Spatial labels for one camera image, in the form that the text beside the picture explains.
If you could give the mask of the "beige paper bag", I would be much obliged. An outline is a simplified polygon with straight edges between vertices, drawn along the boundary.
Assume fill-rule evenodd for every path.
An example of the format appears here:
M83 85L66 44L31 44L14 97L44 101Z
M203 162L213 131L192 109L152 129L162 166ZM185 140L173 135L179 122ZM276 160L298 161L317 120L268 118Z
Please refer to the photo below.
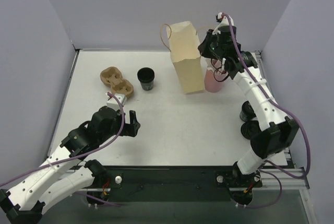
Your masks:
M162 44L169 50L183 93L203 92L204 75L201 66L200 45L197 30L190 21L162 24Z

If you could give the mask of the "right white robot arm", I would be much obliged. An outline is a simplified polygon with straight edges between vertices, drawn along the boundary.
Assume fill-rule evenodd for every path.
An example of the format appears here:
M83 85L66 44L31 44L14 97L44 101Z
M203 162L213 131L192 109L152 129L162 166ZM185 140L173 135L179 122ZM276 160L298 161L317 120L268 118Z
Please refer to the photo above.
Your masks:
M233 43L235 35L235 26L209 29L198 50L202 57L224 61L224 70L242 90L259 124L260 131L251 138L249 150L233 166L232 182L243 186L266 159L291 146L299 126L273 105L275 100L255 58L250 52L241 51L239 43Z

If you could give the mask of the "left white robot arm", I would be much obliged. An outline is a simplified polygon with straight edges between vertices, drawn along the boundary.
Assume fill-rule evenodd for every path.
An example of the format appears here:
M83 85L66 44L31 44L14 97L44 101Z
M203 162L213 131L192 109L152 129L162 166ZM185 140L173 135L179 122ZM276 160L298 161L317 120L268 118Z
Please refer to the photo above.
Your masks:
M107 140L135 137L140 128L135 111L129 111L129 119L125 123L122 110L101 107L91 120L70 131L37 170L12 188L2 189L1 209L10 223L38 223L52 206L74 192L91 185L102 187L109 180L106 168L96 159L85 159ZM76 172L61 177L83 161Z

